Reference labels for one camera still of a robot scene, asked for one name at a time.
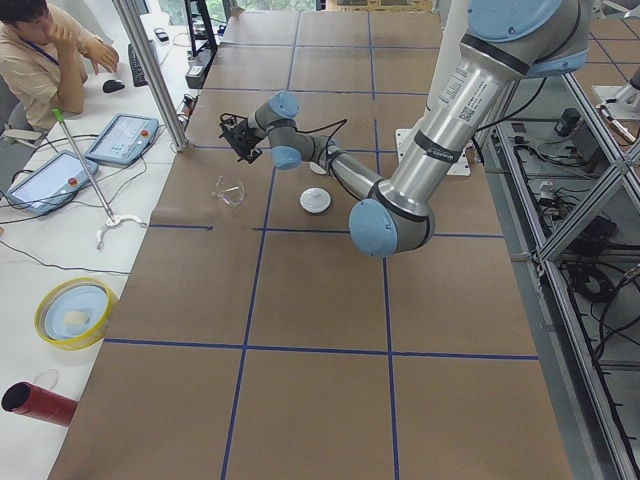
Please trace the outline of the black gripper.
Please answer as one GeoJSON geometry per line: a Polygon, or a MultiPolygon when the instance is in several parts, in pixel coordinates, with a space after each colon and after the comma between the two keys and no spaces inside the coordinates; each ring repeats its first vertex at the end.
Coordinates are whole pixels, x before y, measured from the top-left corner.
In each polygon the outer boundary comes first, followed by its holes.
{"type": "Polygon", "coordinates": [[[247,117],[223,113],[220,115],[219,127],[219,137],[224,139],[238,155],[238,163],[255,161],[262,155],[262,150],[257,148],[258,137],[249,126],[247,117]]]}

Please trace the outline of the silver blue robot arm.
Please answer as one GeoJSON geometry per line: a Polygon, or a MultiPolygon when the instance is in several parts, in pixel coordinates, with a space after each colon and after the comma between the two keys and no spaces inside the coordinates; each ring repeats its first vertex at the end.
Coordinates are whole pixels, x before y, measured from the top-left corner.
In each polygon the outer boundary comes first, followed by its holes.
{"type": "Polygon", "coordinates": [[[221,136],[240,159],[255,161],[267,140],[279,170],[311,162],[357,204],[349,216],[355,246],[371,257],[415,250],[433,235],[428,205],[505,87],[523,78],[569,73],[587,58],[589,1],[471,1],[460,60],[434,106],[416,123],[393,175],[384,179],[330,137],[298,130],[296,97],[280,91],[247,117],[223,114],[221,136]]]}

